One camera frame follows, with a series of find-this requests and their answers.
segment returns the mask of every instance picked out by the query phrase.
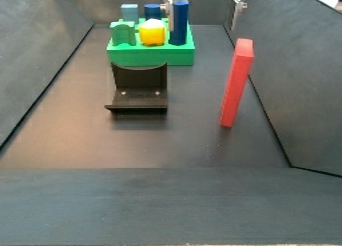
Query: green block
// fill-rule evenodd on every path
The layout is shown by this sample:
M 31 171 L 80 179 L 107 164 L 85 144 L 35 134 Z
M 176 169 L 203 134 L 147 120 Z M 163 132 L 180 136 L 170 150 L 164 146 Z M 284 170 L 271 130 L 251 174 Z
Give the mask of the green block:
M 136 33 L 136 45 L 121 43 L 112 45 L 112 39 L 107 46 L 109 62 L 120 66 L 155 66 L 167 62 L 170 66 L 191 66 L 195 58 L 195 44 L 190 25 L 187 25 L 187 43 L 180 46 L 168 44 L 168 30 L 166 34 L 166 43 L 163 46 L 144 46 L 140 42 L 139 33 Z
M 121 43 L 136 45 L 135 23 L 131 22 L 112 22 L 109 25 L 112 34 L 112 45 L 117 46 Z

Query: black stand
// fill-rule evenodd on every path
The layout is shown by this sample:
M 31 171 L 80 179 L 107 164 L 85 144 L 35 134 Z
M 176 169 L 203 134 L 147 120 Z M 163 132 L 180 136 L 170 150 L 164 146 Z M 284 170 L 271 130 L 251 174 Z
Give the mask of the black stand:
M 111 111 L 162 111 L 168 107 L 167 101 L 167 63 L 154 68 L 131 69 L 112 63 L 116 91 Z

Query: toy block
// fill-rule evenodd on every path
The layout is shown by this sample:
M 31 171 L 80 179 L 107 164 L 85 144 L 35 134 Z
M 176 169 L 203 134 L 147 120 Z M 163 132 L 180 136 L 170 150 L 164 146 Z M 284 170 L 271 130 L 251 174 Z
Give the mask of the toy block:
M 174 31 L 170 32 L 168 43 L 172 45 L 183 45 L 187 43 L 187 17 L 188 17 L 188 1 L 176 0 L 174 5 Z
M 232 127 L 234 124 L 252 60 L 252 40 L 239 38 L 235 45 L 228 83 L 222 104 L 220 125 L 226 127 Z
M 160 4 L 146 4 L 144 5 L 144 18 L 146 20 L 154 18 L 162 20 Z
M 121 43 L 128 43 L 131 46 L 136 45 L 133 22 L 112 22 L 109 28 L 113 46 Z
M 138 4 L 123 4 L 121 15 L 123 15 L 123 21 L 133 21 L 136 24 L 139 24 Z
M 148 19 L 139 25 L 140 42 L 146 46 L 163 45 L 166 41 L 166 27 L 162 20 Z

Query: blue block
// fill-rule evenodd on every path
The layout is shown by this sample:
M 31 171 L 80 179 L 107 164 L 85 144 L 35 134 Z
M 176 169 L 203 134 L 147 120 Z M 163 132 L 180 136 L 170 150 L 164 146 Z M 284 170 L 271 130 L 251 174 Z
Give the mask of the blue block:
M 183 45 L 187 43 L 187 17 L 188 17 L 188 1 L 174 1 L 174 31 L 170 31 L 168 43 L 172 45 Z
M 160 4 L 144 5 L 144 17 L 146 17 L 146 20 L 151 18 L 162 20 Z

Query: gray floor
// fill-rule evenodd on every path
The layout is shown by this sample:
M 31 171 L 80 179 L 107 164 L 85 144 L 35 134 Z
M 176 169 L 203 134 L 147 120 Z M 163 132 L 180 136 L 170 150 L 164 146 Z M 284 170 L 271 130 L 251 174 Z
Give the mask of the gray floor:
M 341 244 L 342 180 L 282 168 L 0 171 L 1 245 Z
M 232 129 L 219 126 L 232 45 L 222 26 L 194 26 L 195 65 L 168 67 L 163 116 L 113 117 L 107 27 L 85 38 L 0 153 L 0 169 L 287 167 L 247 83 Z

